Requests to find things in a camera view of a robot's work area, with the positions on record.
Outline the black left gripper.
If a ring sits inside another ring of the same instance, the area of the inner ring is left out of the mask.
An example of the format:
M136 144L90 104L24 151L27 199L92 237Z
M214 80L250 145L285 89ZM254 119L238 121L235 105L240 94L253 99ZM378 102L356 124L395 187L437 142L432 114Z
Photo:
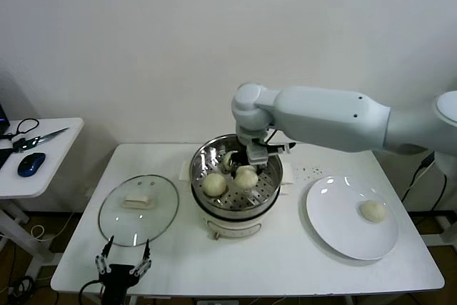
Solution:
M142 260L134 267L132 265L108 263L108 255L114 241L114 236L108 240L101 253L95 258L95 265L104 285L101 299L102 305L124 304L127 291L138 283L137 276L144 276L151 268L151 250L149 240L146 240Z

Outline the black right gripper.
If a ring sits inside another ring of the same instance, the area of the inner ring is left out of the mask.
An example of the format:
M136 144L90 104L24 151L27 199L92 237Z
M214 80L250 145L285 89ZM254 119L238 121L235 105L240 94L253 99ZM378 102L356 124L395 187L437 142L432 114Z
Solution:
M247 166L250 164L247 153L245 151L232 151L230 162L235 168L240 166Z

